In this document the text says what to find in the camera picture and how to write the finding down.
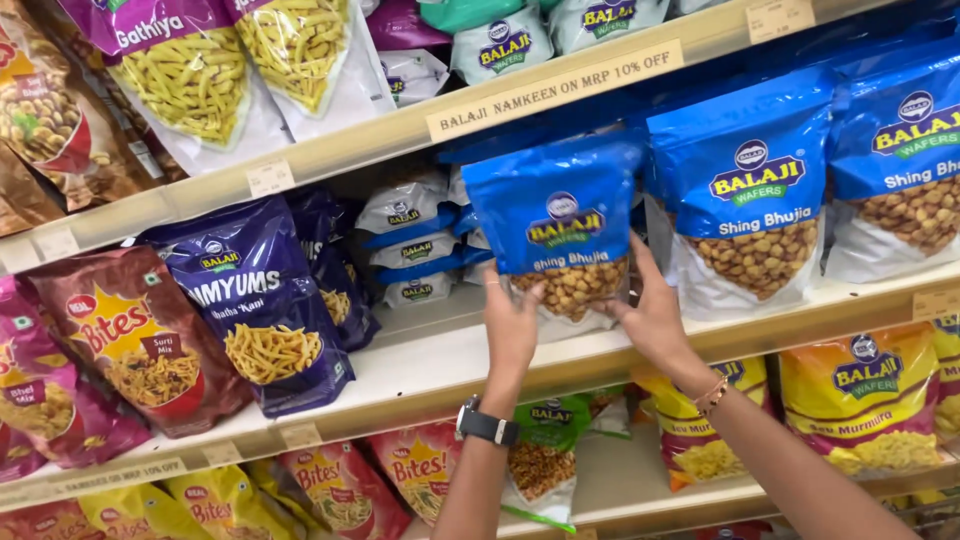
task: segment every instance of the human hand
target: human hand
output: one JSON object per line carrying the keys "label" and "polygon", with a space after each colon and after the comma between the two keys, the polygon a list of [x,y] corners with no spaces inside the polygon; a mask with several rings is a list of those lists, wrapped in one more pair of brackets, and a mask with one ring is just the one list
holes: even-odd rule
{"label": "human hand", "polygon": [[650,248],[634,232],[630,246],[640,273],[640,302],[630,307],[619,299],[594,302],[591,307],[620,321],[634,347],[662,371],[670,358],[691,353],[684,323],[680,318],[677,295],[666,284],[654,262]]}
{"label": "human hand", "polygon": [[519,384],[537,349],[537,305],[543,300],[545,282],[530,287],[517,307],[503,290],[495,263],[484,269],[483,281],[487,288],[483,318],[490,345],[490,379]]}

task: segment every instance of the black watch strap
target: black watch strap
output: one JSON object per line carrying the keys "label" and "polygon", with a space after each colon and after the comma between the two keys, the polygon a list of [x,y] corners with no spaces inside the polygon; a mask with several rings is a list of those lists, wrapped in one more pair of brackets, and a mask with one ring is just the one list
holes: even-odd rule
{"label": "black watch strap", "polygon": [[501,446],[513,446],[520,435],[520,426],[516,422],[501,420],[489,414],[467,409],[461,420],[460,431]]}

